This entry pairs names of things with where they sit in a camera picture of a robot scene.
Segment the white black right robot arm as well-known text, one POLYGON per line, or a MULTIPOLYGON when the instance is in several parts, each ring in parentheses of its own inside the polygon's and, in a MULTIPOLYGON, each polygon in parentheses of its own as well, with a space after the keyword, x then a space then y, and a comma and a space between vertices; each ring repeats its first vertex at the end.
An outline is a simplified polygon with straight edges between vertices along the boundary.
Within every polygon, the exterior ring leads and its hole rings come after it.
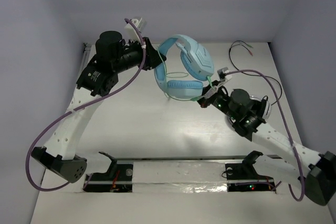
POLYGON ((301 189, 317 205, 329 203, 335 194, 335 154, 291 142, 256 112, 255 101, 243 89, 227 95, 220 86, 207 86, 198 103, 202 108, 213 105, 233 119, 232 127, 239 136, 279 156, 273 159, 258 151, 249 153, 242 166, 246 177, 269 176, 301 189))

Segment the light blue headphones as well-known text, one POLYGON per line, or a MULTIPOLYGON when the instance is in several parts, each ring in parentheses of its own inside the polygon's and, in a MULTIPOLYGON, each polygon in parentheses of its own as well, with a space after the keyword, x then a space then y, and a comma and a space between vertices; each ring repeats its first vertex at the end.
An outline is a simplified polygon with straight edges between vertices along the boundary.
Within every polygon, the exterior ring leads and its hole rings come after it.
POLYGON ((181 34, 173 35, 163 41, 158 51, 167 56, 173 46, 180 51, 180 60, 184 67, 182 73, 193 79, 172 79, 167 71, 166 63, 162 63, 154 69, 156 84, 168 98, 197 101, 203 94, 204 82, 209 82, 215 72, 211 54, 201 43, 190 36, 181 34))

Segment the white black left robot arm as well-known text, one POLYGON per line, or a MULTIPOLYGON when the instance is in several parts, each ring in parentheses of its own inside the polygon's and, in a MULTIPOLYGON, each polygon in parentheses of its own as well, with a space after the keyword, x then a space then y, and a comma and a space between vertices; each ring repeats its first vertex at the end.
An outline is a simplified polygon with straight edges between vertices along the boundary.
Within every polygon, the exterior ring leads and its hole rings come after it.
POLYGON ((152 70, 166 60, 148 37, 142 42, 125 41, 117 31, 105 31, 96 41, 96 54, 80 74, 65 116, 42 147, 34 147, 31 157, 67 183, 77 182, 85 173, 87 160, 76 155, 78 142, 94 112, 109 94, 118 74, 133 67, 152 70))

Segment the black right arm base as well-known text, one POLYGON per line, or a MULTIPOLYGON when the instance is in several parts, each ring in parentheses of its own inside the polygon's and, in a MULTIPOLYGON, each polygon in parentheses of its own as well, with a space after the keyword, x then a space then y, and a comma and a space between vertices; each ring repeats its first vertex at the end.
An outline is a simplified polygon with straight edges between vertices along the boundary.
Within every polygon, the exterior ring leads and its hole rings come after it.
POLYGON ((225 164, 221 177, 228 181, 228 192, 276 192, 278 184, 275 184, 273 178, 259 175, 253 167, 260 156, 261 152, 252 151, 241 163, 225 164))

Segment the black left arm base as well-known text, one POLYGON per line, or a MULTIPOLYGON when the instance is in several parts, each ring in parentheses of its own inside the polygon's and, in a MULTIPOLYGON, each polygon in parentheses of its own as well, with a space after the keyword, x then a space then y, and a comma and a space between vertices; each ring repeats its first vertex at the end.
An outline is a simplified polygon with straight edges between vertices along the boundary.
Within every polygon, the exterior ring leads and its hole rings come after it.
POLYGON ((87 175, 82 190, 86 193, 131 193, 133 187, 133 163, 119 163, 106 152, 99 154, 110 160, 104 173, 87 175))

